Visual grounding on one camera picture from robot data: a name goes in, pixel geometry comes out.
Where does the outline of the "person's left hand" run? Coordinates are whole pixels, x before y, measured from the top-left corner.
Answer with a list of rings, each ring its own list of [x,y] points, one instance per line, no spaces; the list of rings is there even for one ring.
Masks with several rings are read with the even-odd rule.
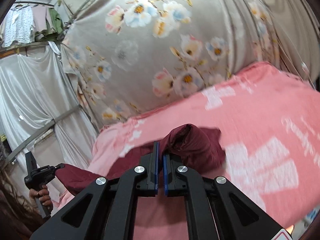
[[[38,199],[44,206],[47,207],[49,212],[51,213],[53,210],[53,202],[49,195],[49,190],[47,185],[42,185],[42,189],[40,191],[36,191],[34,189],[29,190],[29,199],[33,208],[37,208],[36,200]]]

